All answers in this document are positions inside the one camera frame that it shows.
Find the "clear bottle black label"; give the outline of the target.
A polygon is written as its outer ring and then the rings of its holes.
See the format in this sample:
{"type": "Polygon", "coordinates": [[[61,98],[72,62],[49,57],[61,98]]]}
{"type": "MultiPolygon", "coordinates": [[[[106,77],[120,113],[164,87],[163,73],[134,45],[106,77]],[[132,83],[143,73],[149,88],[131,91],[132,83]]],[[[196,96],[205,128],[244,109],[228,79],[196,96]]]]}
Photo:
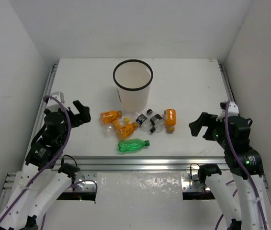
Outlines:
{"type": "Polygon", "coordinates": [[[165,127],[164,119],[160,114],[154,114],[150,118],[150,122],[152,124],[152,128],[150,129],[151,133],[161,132],[165,127]]]}

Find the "clear bottle blue label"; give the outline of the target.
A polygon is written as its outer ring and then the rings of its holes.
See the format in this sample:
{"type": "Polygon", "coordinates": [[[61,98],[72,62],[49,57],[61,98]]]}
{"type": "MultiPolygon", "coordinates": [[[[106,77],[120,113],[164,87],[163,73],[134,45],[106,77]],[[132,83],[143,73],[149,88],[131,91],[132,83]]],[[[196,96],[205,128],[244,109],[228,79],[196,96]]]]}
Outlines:
{"type": "Polygon", "coordinates": [[[135,121],[139,124],[140,128],[145,132],[150,132],[152,124],[149,118],[142,112],[135,113],[135,121]]]}

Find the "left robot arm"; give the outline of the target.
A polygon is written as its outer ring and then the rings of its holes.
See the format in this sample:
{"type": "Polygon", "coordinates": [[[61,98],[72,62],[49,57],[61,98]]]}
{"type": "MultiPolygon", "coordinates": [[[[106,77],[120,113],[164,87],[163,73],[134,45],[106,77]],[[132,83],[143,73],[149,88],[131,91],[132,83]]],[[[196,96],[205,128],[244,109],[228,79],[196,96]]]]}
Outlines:
{"type": "Polygon", "coordinates": [[[91,121],[90,108],[78,100],[65,107],[56,94],[43,97],[47,104],[44,124],[30,144],[10,198],[0,213],[0,230],[41,230],[45,214],[67,189],[74,187],[79,167],[63,162],[55,174],[52,169],[62,155],[73,128],[91,121]]]}

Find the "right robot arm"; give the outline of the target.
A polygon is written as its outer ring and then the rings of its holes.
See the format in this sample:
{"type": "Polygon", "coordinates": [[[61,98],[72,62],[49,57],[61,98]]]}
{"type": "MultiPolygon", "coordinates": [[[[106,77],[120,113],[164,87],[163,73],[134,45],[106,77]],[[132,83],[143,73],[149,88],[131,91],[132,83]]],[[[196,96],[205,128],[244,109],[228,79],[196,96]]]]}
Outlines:
{"type": "Polygon", "coordinates": [[[191,135],[207,130],[203,138],[217,142],[224,150],[225,162],[236,184],[238,202],[227,187],[217,164],[199,167],[198,181],[206,185],[216,199],[229,230],[268,230],[263,190],[264,169],[260,154],[250,146],[252,119],[239,115],[238,106],[231,100],[221,102],[222,113],[201,113],[189,123],[191,135]]]}

